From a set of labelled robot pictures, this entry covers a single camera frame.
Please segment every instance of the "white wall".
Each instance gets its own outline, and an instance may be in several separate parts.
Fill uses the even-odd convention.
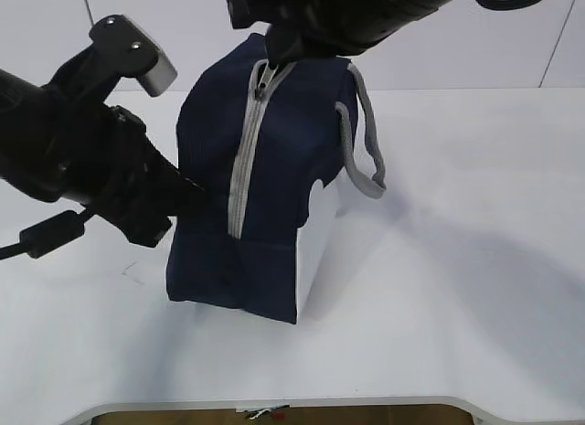
[[[356,62],[372,90],[536,87],[573,0],[495,13],[456,0],[395,34]],[[225,0],[90,0],[96,18],[124,13],[151,33],[177,65],[173,90],[189,90],[201,72],[249,31],[234,31]],[[263,32],[265,25],[255,29]],[[585,0],[577,0],[544,85],[585,86]],[[89,44],[83,0],[1,0],[0,68],[36,84]],[[125,81],[120,90],[138,90]]]
[[[37,85],[90,44],[83,0],[0,0],[0,69]]]
[[[536,87],[572,1],[497,13],[456,0],[356,62],[372,90]],[[90,6],[96,18],[125,13],[152,33],[181,75],[174,90],[189,90],[247,35],[231,29],[225,0],[90,0]]]
[[[544,85],[585,87],[585,0],[575,1]]]

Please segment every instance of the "gray strap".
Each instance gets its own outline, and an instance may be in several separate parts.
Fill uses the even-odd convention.
[[[346,171],[354,185],[365,196],[370,198],[382,198],[386,192],[386,185],[384,178],[386,177],[386,165],[384,164],[384,157],[380,152],[378,145],[378,127],[376,126],[376,118],[374,117],[374,109],[372,102],[367,96],[366,83],[362,74],[353,63],[349,63],[347,69],[354,76],[357,87],[357,96],[361,102],[364,114],[366,115],[366,150],[367,153],[374,159],[376,165],[376,173],[372,178],[361,172],[356,165],[356,158],[354,157],[354,141],[352,134],[351,118],[349,110],[342,102],[335,105],[335,109],[341,117],[341,144],[344,153],[344,160],[346,164]]]

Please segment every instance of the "zipper pull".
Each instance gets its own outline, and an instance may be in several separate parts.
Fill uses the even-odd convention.
[[[262,77],[260,78],[260,82],[254,91],[254,97],[257,101],[261,101],[264,99],[264,95],[266,94],[266,89],[268,88],[269,84],[272,82],[274,77],[276,77],[279,71],[278,66],[274,69],[271,69],[270,64],[266,64],[264,71],[262,72]]]

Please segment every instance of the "gray zipper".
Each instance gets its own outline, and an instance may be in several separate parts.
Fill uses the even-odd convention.
[[[262,66],[265,66],[261,78],[258,78]],[[229,187],[228,202],[228,234],[236,239],[241,239],[246,218],[246,207],[248,205],[248,192],[258,135],[264,114],[272,94],[284,79],[293,71],[294,63],[288,64],[280,74],[277,69],[268,67],[266,59],[254,65],[250,76],[248,88],[248,103],[246,105],[246,117],[239,143],[238,154],[234,161]]]

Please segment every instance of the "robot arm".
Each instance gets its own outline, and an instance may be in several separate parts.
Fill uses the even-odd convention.
[[[271,23],[266,49],[273,65],[302,58],[360,55],[408,23],[452,0],[228,0],[234,28]],[[505,11],[541,0],[476,0]]]
[[[140,119],[104,104],[122,77],[162,94],[176,77],[164,52],[124,16],[103,18],[90,38],[41,88],[0,70],[0,177],[39,201],[65,197],[85,207],[22,231],[0,260],[39,258],[81,237],[96,215],[131,243],[155,247],[168,217],[195,213],[204,200],[156,151]]]

